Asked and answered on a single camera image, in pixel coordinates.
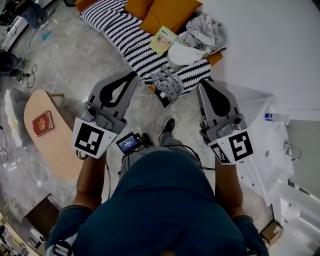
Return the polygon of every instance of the black and white striped fabric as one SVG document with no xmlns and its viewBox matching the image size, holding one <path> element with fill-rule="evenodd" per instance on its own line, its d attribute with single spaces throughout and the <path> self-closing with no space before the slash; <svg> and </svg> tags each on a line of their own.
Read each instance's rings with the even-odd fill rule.
<svg viewBox="0 0 320 256">
<path fill-rule="evenodd" d="M 145 85 L 151 86 L 150 74 L 159 72 L 163 65 L 170 67 L 166 57 L 159 56 L 149 47 L 154 36 L 139 28 L 143 21 L 125 11 L 126 3 L 127 0 L 99 0 L 85 9 L 81 17 L 101 31 Z M 210 63 L 203 58 L 177 71 L 184 84 L 182 96 L 195 89 L 201 79 L 207 79 L 210 70 Z M 164 93 L 158 90 L 155 93 L 166 107 L 169 100 Z"/>
</svg>

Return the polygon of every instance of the bottle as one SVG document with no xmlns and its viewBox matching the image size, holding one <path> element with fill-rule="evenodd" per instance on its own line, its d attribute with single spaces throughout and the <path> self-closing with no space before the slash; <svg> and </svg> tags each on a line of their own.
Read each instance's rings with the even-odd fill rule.
<svg viewBox="0 0 320 256">
<path fill-rule="evenodd" d="M 279 122 L 285 125 L 289 124 L 289 114 L 281 114 L 281 113 L 265 113 L 264 119 L 270 122 Z"/>
</svg>

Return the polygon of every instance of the blue screen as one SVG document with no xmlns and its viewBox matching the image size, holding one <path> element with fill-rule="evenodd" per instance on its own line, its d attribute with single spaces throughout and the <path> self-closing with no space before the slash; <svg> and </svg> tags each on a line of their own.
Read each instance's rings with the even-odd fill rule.
<svg viewBox="0 0 320 256">
<path fill-rule="evenodd" d="M 126 152 L 137 144 L 138 143 L 136 139 L 133 136 L 130 136 L 126 140 L 120 142 L 119 147 L 122 149 L 123 152 Z"/>
</svg>

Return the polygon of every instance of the faucet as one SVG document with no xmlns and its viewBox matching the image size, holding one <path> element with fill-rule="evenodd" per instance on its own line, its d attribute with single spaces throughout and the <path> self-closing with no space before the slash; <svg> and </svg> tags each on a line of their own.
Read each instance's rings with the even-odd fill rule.
<svg viewBox="0 0 320 256">
<path fill-rule="evenodd" d="M 302 157 L 302 150 L 290 144 L 288 141 L 285 141 L 283 143 L 283 148 L 286 149 L 285 154 L 292 157 L 291 161 L 298 161 Z M 299 155 L 297 157 L 294 157 L 292 154 L 290 154 L 290 150 L 298 150 Z"/>
</svg>

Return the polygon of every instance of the green book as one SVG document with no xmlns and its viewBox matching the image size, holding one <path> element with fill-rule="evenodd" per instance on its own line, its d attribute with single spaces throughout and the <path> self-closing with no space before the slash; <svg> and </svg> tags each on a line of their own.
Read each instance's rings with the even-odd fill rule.
<svg viewBox="0 0 320 256">
<path fill-rule="evenodd" d="M 149 44 L 149 47 L 162 56 L 169 46 L 178 38 L 169 28 L 162 26 Z"/>
</svg>

